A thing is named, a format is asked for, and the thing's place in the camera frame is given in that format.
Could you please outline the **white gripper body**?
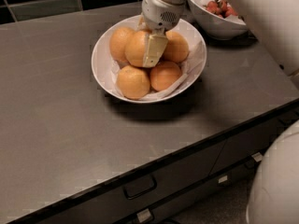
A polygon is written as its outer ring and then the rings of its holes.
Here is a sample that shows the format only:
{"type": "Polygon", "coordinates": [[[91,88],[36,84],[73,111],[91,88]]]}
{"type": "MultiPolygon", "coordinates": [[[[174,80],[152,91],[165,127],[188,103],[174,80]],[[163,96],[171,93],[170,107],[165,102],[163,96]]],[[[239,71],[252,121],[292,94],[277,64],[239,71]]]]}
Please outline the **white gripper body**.
{"type": "Polygon", "coordinates": [[[143,0],[142,16],[151,30],[171,30],[180,19],[185,0],[143,0]]]}

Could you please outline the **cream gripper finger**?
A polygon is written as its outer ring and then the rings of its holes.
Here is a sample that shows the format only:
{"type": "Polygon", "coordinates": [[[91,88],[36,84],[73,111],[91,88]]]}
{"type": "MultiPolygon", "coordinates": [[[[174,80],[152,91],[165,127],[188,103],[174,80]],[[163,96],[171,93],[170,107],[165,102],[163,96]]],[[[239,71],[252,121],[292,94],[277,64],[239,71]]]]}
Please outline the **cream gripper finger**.
{"type": "Polygon", "coordinates": [[[143,66],[145,68],[152,68],[160,61],[167,43],[168,39],[165,34],[152,33],[146,36],[143,57],[143,66]]]}
{"type": "Polygon", "coordinates": [[[151,29],[148,27],[148,25],[144,21],[144,17],[140,16],[138,23],[137,23],[137,31],[146,31],[146,32],[151,32],[151,29]]]}

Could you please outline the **white robot base shell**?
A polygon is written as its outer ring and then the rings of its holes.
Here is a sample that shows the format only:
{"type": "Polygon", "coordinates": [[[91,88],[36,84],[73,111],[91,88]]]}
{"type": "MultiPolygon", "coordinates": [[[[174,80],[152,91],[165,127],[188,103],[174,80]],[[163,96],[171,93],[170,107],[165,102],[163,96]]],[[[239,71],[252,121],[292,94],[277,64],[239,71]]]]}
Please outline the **white robot base shell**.
{"type": "Polygon", "coordinates": [[[248,224],[299,224],[299,121],[263,155],[246,210],[248,224]]]}

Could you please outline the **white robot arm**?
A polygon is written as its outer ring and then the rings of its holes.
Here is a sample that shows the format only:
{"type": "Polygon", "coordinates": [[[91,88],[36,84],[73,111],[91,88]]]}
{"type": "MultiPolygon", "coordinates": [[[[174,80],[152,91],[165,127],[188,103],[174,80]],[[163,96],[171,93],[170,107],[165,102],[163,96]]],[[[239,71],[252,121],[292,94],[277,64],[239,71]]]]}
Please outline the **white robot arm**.
{"type": "MultiPolygon", "coordinates": [[[[173,29],[187,0],[143,0],[142,17],[163,37],[173,29]]],[[[299,0],[228,0],[279,68],[299,88],[299,0]]]]}

